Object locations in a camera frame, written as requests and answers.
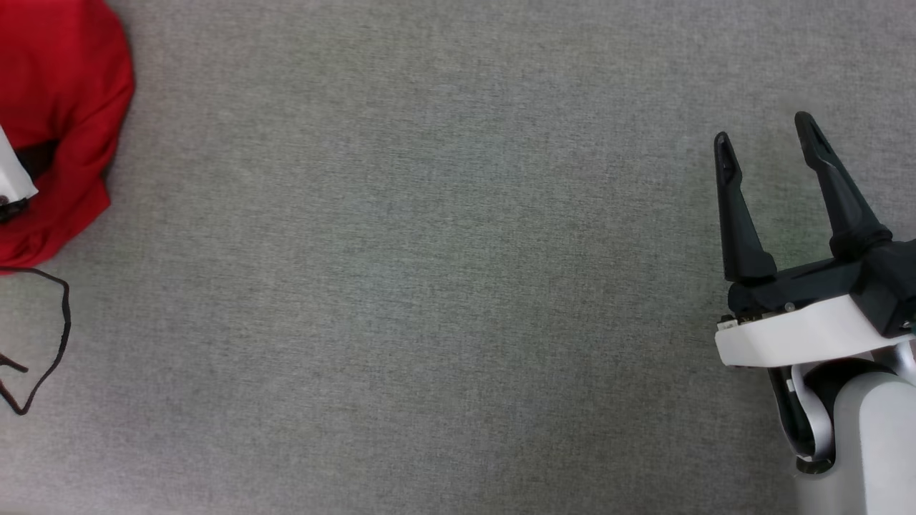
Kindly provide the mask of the red garment with white stripes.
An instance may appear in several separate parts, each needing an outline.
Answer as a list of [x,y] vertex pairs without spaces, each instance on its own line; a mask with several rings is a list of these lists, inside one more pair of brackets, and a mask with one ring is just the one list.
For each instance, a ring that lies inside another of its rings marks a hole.
[[50,260],[109,207],[104,172],[134,91],[106,0],[0,0],[0,129],[13,149],[54,149],[25,211],[0,222],[0,273]]

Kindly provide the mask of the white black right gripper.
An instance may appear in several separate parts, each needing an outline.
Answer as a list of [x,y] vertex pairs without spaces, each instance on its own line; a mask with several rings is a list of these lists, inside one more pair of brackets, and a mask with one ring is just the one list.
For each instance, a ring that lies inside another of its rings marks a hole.
[[[856,182],[814,117],[794,115],[799,144],[815,171],[833,231],[829,247],[838,260],[859,260],[891,241]],[[741,190],[742,170],[729,134],[713,141],[724,278],[730,316],[716,331],[727,366],[780,368],[861,355],[916,341],[909,327],[873,325],[853,296],[861,264],[823,260],[776,273],[759,240]]]

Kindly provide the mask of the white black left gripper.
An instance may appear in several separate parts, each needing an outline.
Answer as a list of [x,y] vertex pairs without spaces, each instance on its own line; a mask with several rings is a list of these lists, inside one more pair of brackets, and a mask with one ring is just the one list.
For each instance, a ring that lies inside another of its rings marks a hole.
[[38,192],[0,126],[0,224],[22,215]]

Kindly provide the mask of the grey fabric sofa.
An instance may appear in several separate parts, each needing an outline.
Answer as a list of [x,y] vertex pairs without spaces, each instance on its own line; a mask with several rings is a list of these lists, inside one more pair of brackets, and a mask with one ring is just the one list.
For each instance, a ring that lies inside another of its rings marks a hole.
[[780,268],[831,255],[801,110],[916,238],[916,0],[109,4],[112,203],[0,511],[795,515],[713,138]]

